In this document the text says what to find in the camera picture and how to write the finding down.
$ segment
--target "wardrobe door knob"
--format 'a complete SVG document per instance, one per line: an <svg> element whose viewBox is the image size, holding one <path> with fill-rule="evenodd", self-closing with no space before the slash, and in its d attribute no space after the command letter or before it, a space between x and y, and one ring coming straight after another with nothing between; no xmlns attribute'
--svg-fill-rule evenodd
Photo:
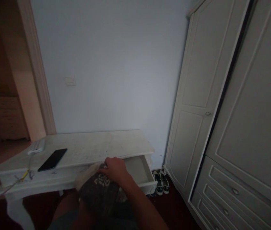
<svg viewBox="0 0 271 230"><path fill-rule="evenodd" d="M229 212L226 209L223 209L223 212L225 213L226 216L229 216Z"/></svg>
<svg viewBox="0 0 271 230"><path fill-rule="evenodd" d="M234 194L239 195L239 191L236 190L235 188L232 188L231 190L232 190L232 192L233 192Z"/></svg>

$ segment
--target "light switch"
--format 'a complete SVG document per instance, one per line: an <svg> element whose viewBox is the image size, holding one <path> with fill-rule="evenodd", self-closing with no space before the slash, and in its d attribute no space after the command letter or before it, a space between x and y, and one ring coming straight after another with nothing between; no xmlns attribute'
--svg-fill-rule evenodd
<svg viewBox="0 0 271 230"><path fill-rule="evenodd" d="M76 85L75 77L66 77L65 78L65 85Z"/></svg>

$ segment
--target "black and white sneaker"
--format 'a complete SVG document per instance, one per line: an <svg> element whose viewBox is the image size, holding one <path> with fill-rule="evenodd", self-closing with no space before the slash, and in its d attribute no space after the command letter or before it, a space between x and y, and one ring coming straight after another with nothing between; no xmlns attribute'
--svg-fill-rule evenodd
<svg viewBox="0 0 271 230"><path fill-rule="evenodd" d="M157 171L153 171L152 174L154 175L155 181L157 181L157 186L156 186L156 193L158 195L162 195L162 180L160 178L160 175Z"/></svg>
<svg viewBox="0 0 271 230"><path fill-rule="evenodd" d="M167 178L162 170L159 172L162 189L164 194L168 194L170 192L170 185L168 184Z"/></svg>

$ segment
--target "wardrobe door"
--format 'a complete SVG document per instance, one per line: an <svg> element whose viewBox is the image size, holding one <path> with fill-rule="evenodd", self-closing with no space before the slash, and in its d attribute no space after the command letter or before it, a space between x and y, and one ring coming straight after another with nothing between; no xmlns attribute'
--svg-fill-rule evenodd
<svg viewBox="0 0 271 230"><path fill-rule="evenodd" d="M206 154L271 200L271 0L258 0Z"/></svg>
<svg viewBox="0 0 271 230"><path fill-rule="evenodd" d="M202 157L248 3L206 0L190 19L165 162L165 169L185 200Z"/></svg>

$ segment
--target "baseboard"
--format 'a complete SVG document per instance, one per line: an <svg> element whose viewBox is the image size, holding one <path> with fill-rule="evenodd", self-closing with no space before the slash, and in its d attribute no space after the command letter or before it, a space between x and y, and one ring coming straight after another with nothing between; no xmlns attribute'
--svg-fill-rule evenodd
<svg viewBox="0 0 271 230"><path fill-rule="evenodd" d="M166 171L166 173L168 174L168 176L170 177L170 179L172 180L175 188L177 189L177 191L180 193L182 199L184 200L187 208L189 209L192 217L195 219L196 223L199 225L199 227L202 230L209 230L209 227L206 225L205 221L202 219L202 217L199 215L199 213L197 212L197 210L195 209L194 205L191 202L187 202L182 194L182 192L180 191L180 189L175 185L175 180L173 179L172 175L170 174L169 170L163 166L163 169Z"/></svg>

